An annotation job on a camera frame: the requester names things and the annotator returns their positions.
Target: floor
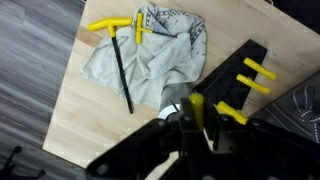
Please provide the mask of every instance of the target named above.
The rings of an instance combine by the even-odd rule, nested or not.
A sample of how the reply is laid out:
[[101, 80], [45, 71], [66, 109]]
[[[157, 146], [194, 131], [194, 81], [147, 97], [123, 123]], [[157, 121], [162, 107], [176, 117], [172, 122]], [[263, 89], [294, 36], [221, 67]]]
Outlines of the floor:
[[0, 1], [0, 169], [17, 145], [16, 174], [84, 179], [83, 169], [41, 150], [70, 56], [81, 0]]

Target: wooden board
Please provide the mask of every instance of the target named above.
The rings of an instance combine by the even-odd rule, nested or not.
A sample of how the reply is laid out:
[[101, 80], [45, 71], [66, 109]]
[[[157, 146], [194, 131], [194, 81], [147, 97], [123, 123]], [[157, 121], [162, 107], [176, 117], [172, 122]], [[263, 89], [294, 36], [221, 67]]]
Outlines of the wooden board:
[[[88, 23], [110, 16], [132, 16], [142, 0], [89, 0], [60, 90], [43, 148], [82, 167], [157, 116], [147, 105], [130, 115], [124, 98], [111, 88], [80, 77], [94, 46], [107, 30], [88, 32]], [[251, 91], [244, 106], [250, 115], [298, 84], [320, 67], [320, 37], [263, 0], [152, 0], [158, 6], [202, 16], [207, 28], [207, 57], [199, 83], [248, 39], [269, 49], [264, 66], [278, 75], [256, 81], [269, 95]]]

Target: gray cloth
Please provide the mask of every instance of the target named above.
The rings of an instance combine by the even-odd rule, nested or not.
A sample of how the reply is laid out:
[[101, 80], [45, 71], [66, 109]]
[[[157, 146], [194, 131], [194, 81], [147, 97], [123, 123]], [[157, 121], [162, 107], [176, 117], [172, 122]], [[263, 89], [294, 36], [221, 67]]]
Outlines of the gray cloth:
[[[143, 27], [176, 38], [142, 33], [142, 44], [135, 42], [137, 13], [144, 14]], [[166, 85], [187, 83], [199, 78], [206, 54], [204, 20], [198, 16], [167, 8], [142, 4], [131, 27], [116, 32], [131, 99], [159, 109]], [[117, 61], [110, 38], [95, 48], [81, 72], [82, 77], [113, 87], [124, 96]]]
[[319, 143], [320, 71], [268, 104], [258, 118]]

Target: yellow handle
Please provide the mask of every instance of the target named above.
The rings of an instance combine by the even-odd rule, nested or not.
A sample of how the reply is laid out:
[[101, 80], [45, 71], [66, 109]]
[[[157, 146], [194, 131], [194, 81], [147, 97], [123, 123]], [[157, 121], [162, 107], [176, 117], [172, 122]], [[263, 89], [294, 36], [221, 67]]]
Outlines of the yellow handle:
[[258, 73], [266, 76], [267, 78], [269, 78], [271, 80], [275, 80], [277, 78], [277, 75], [275, 73], [273, 73], [273, 72], [267, 70], [266, 68], [260, 66], [260, 64], [256, 63], [255, 61], [253, 61], [250, 58], [246, 58], [244, 60], [244, 64], [246, 64], [250, 68], [254, 69]]
[[129, 26], [132, 24], [131, 17], [109, 17], [88, 25], [89, 31], [97, 31], [103, 28], [108, 28], [111, 37], [115, 37], [115, 26]]
[[146, 32], [146, 33], [152, 33], [153, 32], [150, 29], [142, 28], [142, 21], [143, 21], [143, 14], [142, 13], [138, 13], [137, 25], [136, 25], [136, 43], [137, 44], [141, 44], [142, 43], [142, 32]]
[[202, 94], [192, 93], [189, 96], [189, 100], [192, 105], [192, 109], [198, 124], [199, 129], [203, 130], [203, 103], [204, 97]]
[[236, 111], [223, 101], [220, 101], [216, 107], [219, 111], [232, 116], [239, 124], [245, 125], [248, 121], [248, 118], [242, 115], [241, 111]]
[[247, 86], [250, 86], [251, 88], [253, 88], [253, 89], [255, 89], [255, 90], [259, 91], [259, 92], [264, 93], [264, 94], [269, 94], [270, 93], [270, 89], [269, 88], [254, 82], [252, 79], [247, 78], [242, 74], [238, 74], [237, 80], [242, 82], [243, 84], [245, 84]]

